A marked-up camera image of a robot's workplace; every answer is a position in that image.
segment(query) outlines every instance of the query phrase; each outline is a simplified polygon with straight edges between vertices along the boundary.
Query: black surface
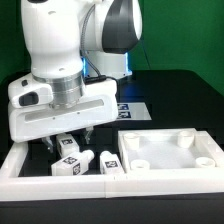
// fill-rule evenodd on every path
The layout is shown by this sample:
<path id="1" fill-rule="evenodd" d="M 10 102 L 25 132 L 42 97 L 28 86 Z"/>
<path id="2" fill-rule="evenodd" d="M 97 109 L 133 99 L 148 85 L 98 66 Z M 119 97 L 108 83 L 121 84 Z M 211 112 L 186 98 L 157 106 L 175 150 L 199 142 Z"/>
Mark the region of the black surface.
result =
<path id="1" fill-rule="evenodd" d="M 80 131 L 72 132 L 81 150 L 95 151 L 96 159 L 88 174 L 98 173 L 97 158 L 102 151 L 118 151 L 117 131 L 122 129 L 196 128 L 208 131 L 223 148 L 224 97 L 195 73 L 183 70 L 135 72 L 133 80 L 122 83 L 119 101 L 145 102 L 152 121 L 116 121 L 96 126 L 90 146 L 84 144 Z M 7 132 L 6 84 L 0 89 L 2 161 L 11 145 Z M 50 154 L 39 140 L 30 142 L 29 146 L 21 176 L 49 175 L 50 165 L 58 155 Z M 0 203 L 0 224 L 223 222 L 224 193 Z"/>

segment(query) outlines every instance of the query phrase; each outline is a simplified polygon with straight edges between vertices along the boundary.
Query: blue light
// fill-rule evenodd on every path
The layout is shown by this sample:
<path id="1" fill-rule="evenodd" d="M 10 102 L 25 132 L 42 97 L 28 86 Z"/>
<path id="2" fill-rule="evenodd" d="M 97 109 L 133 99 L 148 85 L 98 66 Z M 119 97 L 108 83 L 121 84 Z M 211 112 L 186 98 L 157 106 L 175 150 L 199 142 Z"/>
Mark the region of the blue light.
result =
<path id="1" fill-rule="evenodd" d="M 126 53 L 125 56 L 126 56 L 126 72 L 129 73 L 131 72 L 131 70 L 129 69 L 129 65 L 128 65 L 128 53 Z"/>
<path id="2" fill-rule="evenodd" d="M 83 58 L 83 74 L 84 77 L 87 75 L 87 63 L 85 58 Z"/>

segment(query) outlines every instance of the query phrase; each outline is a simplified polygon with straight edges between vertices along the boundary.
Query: black cable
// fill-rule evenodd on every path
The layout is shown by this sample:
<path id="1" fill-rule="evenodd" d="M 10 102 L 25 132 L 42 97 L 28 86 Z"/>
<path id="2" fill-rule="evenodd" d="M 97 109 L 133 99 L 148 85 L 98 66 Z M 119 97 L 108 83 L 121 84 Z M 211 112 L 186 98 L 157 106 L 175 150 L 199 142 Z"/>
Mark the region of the black cable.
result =
<path id="1" fill-rule="evenodd" d="M 83 28 L 82 28 L 82 33 L 81 33 L 81 53 L 82 56 L 86 59 L 87 63 L 92 67 L 92 69 L 96 72 L 96 74 L 98 75 L 97 77 L 88 77 L 85 78 L 85 84 L 92 84 L 92 83 L 96 83 L 96 82 L 102 82 L 105 81 L 106 79 L 112 79 L 116 82 L 117 84 L 117 88 L 119 86 L 118 80 L 115 79 L 114 77 L 111 76 L 105 76 L 102 75 L 100 73 L 100 71 L 96 68 L 96 66 L 90 61 L 88 55 L 86 54 L 85 51 L 85 36 L 86 36 L 86 29 L 87 29 L 87 25 L 89 22 L 89 18 L 91 16 L 91 14 L 93 13 L 93 11 L 95 10 L 95 5 L 93 5 L 90 10 L 87 12 L 86 17 L 84 19 L 83 22 Z"/>
<path id="2" fill-rule="evenodd" d="M 144 52 L 145 59 L 146 59 L 146 62 L 148 64 L 149 70 L 151 70 L 151 65 L 150 65 L 149 57 L 148 57 L 148 54 L 147 54 L 147 51 L 146 51 L 146 48 L 145 48 L 144 39 L 141 39 L 140 42 L 142 44 L 143 52 Z"/>

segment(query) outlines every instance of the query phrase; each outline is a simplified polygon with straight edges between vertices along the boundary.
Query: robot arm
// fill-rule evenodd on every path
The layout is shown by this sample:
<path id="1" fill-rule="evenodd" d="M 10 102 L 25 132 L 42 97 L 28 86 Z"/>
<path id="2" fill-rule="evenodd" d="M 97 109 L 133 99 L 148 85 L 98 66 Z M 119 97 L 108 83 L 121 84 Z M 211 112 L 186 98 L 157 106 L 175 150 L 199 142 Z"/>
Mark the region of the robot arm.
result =
<path id="1" fill-rule="evenodd" d="M 124 54 L 133 48 L 142 29 L 138 0 L 21 0 L 32 64 L 31 73 L 8 88 L 14 141 L 116 119 L 114 81 L 85 86 L 82 78 L 80 39 L 85 17 L 94 4 L 95 11 L 86 24 L 85 50 Z"/>

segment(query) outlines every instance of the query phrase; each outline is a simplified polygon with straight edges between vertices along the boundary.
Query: green wall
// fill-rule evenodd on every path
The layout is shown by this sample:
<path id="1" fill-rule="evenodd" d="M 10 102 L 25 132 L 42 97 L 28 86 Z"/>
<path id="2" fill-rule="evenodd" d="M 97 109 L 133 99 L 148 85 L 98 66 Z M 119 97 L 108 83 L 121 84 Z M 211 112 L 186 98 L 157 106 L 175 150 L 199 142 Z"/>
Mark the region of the green wall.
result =
<path id="1" fill-rule="evenodd" d="M 0 82 L 24 69 L 20 0 L 0 1 Z"/>
<path id="2" fill-rule="evenodd" d="M 141 0 L 142 41 L 132 69 L 188 69 L 224 95 L 224 1 Z"/>
<path id="3" fill-rule="evenodd" d="M 224 95 L 224 1 L 139 0 L 143 35 L 132 69 L 188 69 Z M 29 68 L 20 0 L 0 1 L 0 82 Z"/>

